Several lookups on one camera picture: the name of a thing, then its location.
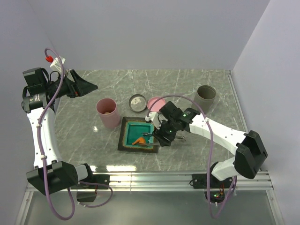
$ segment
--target marble table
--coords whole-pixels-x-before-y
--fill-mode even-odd
[[[56,114],[55,131],[63,160],[74,165],[88,163],[92,170],[105,171],[186,171],[205,170],[210,142],[198,135],[184,133],[186,141],[176,140],[171,147],[161,147],[158,154],[117,150],[120,126],[105,128],[97,114],[96,103],[113,98],[121,116],[144,117],[146,110],[133,112],[128,106],[133,94],[151,97],[183,94],[193,98],[200,85],[217,91],[208,117],[232,129],[243,130],[233,90],[225,70],[94,70],[77,71],[98,90],[70,99],[62,97]],[[182,110],[191,104],[185,99],[167,98]],[[215,144],[212,163],[232,157]]]

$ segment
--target cup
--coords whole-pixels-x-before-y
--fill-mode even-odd
[[[195,94],[194,101],[203,109],[204,113],[208,113],[212,103],[215,100],[217,93],[216,90],[208,85],[200,86]],[[192,109],[199,111],[197,106],[192,104]]]
[[[113,129],[120,124],[121,117],[117,103],[111,98],[103,98],[96,105],[97,112],[106,128]]]

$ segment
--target pink plate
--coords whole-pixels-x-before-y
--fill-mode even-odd
[[[150,109],[151,105],[160,97],[153,97],[148,101],[147,108]],[[165,100],[161,99],[155,103],[155,105],[151,108],[151,112],[159,112],[160,108],[165,105]]]

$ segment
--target white wall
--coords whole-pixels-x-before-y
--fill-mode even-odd
[[[271,0],[233,70],[287,225],[299,224],[300,1]]]
[[[28,0],[75,69],[233,69],[269,0]]]
[[[22,71],[45,67],[44,48],[51,47],[28,2],[3,0],[0,7],[0,220],[15,223],[33,169],[34,148],[29,121],[21,108],[26,86]]]

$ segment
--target green tray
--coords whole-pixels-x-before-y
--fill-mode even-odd
[[[118,143],[119,151],[147,152],[158,153],[158,146],[142,147],[140,145],[132,145],[132,143],[142,137],[142,133],[152,133],[154,126],[147,123],[142,117],[123,117],[121,125],[121,133]],[[157,140],[151,137],[144,137],[147,143],[154,143]]]

